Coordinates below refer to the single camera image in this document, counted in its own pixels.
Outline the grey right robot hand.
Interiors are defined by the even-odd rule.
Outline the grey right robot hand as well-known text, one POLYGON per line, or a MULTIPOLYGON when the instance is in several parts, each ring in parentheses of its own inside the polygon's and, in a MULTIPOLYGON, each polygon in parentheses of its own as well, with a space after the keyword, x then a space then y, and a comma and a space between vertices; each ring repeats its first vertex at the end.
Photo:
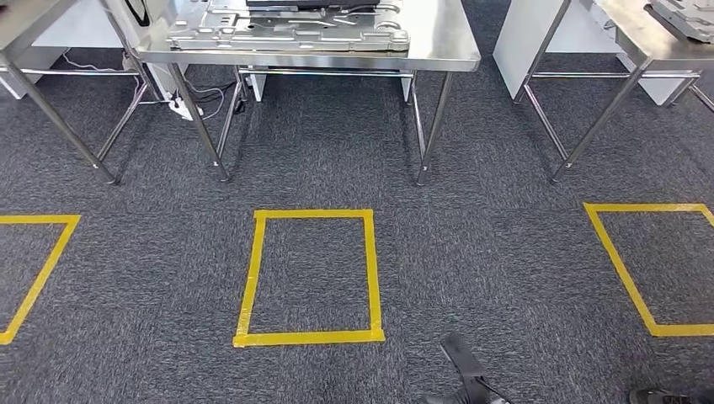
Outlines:
POLYGON ((465 404, 468 403, 467 394, 458 390, 450 394, 426 394, 422 397, 422 403, 425 404, 465 404))

